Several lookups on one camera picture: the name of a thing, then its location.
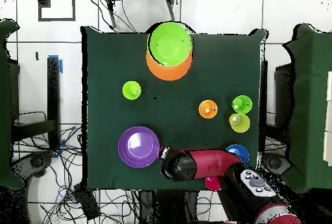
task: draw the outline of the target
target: green tablecloth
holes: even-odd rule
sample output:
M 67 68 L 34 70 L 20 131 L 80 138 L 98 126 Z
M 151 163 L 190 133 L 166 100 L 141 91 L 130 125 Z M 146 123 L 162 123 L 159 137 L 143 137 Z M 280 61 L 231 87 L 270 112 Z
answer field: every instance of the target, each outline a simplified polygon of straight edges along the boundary
M 327 74 L 332 70 L 332 34 L 296 27 L 295 39 L 285 44 L 294 62 L 294 111 L 289 123 L 290 161 L 284 174 L 296 192 L 332 189 L 332 167 L 323 161 L 327 109 Z
M 159 173 L 157 159 L 149 167 L 127 166 L 117 144 L 133 126 L 152 129 L 160 145 L 182 149 L 226 148 L 244 145 L 250 163 L 257 159 L 257 121 L 260 43 L 265 30 L 253 35 L 194 34 L 193 64 L 186 76 L 163 81 L 151 74 L 146 61 L 147 34 L 99 33 L 85 27 L 88 65 L 88 188 L 203 190 L 204 180 L 173 181 Z M 126 81 L 137 81 L 141 96 L 129 101 L 122 95 Z M 234 132 L 228 118 L 231 102 L 245 94 L 254 102 L 248 113 L 251 127 Z M 218 114 L 204 119 L 201 101 L 211 99 Z

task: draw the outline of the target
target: plate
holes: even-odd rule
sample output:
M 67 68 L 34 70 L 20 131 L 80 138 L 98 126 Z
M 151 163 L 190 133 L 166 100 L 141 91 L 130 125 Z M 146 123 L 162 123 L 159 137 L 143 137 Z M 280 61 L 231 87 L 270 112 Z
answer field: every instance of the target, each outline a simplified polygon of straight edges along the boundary
M 147 167 L 158 157 L 159 140 L 146 127 L 132 127 L 120 137 L 118 152 L 123 162 L 130 167 Z

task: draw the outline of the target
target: chair leg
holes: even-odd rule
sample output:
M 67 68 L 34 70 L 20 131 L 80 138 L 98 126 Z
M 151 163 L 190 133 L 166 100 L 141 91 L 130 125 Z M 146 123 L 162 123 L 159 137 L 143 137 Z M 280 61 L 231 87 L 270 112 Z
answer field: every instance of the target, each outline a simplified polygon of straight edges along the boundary
M 112 26 L 113 26 L 113 28 L 116 28 L 117 25 L 115 24 L 115 20 L 114 20 L 113 3 L 111 0 L 106 0 L 106 3 L 107 3 L 108 12 L 110 13 Z
M 166 0 L 166 3 L 167 3 L 167 7 L 169 9 L 169 14 L 171 15 L 171 20 L 174 21 L 175 18 L 174 18 L 174 13 L 173 13 L 173 9 L 172 9 L 174 1 L 173 0 Z

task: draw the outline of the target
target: yellow-green cup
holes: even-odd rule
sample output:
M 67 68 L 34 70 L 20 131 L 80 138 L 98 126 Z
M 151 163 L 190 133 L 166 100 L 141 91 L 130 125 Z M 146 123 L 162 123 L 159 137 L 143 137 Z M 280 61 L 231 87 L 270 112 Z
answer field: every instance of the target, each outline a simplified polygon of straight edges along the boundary
M 234 113 L 230 116 L 230 125 L 236 132 L 246 132 L 250 127 L 250 119 L 245 114 Z
M 135 100 L 141 95 L 141 87 L 138 82 L 128 81 L 122 87 L 123 96 L 129 100 Z

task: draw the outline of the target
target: green plate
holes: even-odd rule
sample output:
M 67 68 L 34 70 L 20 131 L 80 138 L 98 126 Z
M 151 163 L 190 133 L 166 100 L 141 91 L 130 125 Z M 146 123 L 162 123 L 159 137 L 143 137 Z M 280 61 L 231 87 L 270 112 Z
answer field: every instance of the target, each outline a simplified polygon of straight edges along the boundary
M 148 51 L 164 66 L 181 64 L 191 51 L 191 37 L 187 28 L 172 21 L 162 23 L 149 35 Z

